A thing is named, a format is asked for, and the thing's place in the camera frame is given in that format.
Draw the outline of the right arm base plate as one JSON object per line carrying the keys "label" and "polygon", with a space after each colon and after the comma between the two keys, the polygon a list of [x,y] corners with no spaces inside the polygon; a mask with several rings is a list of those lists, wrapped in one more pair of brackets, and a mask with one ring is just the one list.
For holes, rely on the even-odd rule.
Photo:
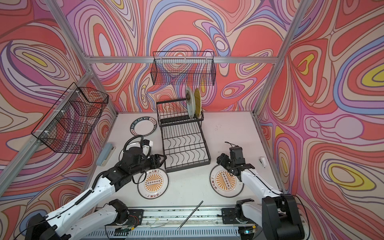
{"label": "right arm base plate", "polygon": [[251,219],[246,218],[241,211],[238,211],[236,208],[222,208],[221,214],[218,215],[222,218],[222,222],[225,225],[234,225],[234,224],[252,224],[258,225]]}

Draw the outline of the yellow striped plate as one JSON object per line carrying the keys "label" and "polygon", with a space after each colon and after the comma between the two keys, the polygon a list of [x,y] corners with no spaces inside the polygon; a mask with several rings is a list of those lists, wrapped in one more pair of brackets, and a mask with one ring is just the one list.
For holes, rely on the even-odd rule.
{"label": "yellow striped plate", "polygon": [[201,113],[202,113],[202,97],[201,97],[201,92],[200,92],[199,88],[195,89],[194,97],[195,97],[195,104],[196,104],[195,115],[197,118],[200,118]]}

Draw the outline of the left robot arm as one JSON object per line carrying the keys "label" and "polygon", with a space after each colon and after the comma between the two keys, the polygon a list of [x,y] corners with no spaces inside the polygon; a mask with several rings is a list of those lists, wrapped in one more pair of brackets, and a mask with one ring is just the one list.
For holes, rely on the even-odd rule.
{"label": "left robot arm", "polygon": [[133,181],[137,174],[160,168],[165,155],[144,153],[141,147],[125,151],[121,161],[98,175],[93,185],[68,204],[45,216],[37,214],[28,222],[27,240],[79,240],[109,224],[125,225],[130,218],[127,206],[112,200],[101,210],[86,215],[99,202]]}

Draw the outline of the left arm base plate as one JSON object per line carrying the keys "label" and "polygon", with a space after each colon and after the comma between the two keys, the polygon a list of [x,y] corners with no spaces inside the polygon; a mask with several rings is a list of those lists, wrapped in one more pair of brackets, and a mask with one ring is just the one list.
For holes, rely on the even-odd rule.
{"label": "left arm base plate", "polygon": [[142,223],[143,214],[143,209],[123,210],[122,212],[118,213],[114,223],[118,226],[127,225],[131,227],[137,227]]}

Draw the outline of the orange sunburst plate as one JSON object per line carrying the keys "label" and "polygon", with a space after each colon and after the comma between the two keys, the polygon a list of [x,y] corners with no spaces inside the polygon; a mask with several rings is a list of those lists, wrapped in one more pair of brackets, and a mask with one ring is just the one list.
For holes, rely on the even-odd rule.
{"label": "orange sunburst plate", "polygon": [[211,170],[210,184],[213,190],[224,198],[234,198],[244,189],[244,184],[220,165]]}
{"label": "orange sunburst plate", "polygon": [[145,199],[156,199],[166,192],[169,182],[169,176],[163,169],[149,170],[140,176],[138,192]]}

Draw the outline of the pale green flower plate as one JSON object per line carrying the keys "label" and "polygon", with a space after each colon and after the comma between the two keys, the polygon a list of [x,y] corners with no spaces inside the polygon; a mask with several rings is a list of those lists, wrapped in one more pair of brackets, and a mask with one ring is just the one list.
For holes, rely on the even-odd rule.
{"label": "pale green flower plate", "polygon": [[186,103],[187,111],[190,119],[193,119],[196,111],[195,95],[194,91],[190,87],[186,87]]}

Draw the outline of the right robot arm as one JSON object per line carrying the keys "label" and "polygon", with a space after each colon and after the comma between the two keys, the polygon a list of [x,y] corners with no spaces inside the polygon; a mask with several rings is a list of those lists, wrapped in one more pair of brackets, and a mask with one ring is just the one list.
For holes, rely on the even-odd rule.
{"label": "right robot arm", "polygon": [[252,221],[262,227],[268,240],[303,240],[305,229],[295,197],[275,190],[247,164],[240,146],[230,147],[230,154],[222,153],[217,164],[230,176],[236,177],[261,200],[258,205],[253,199],[237,201],[235,220],[240,223]]}

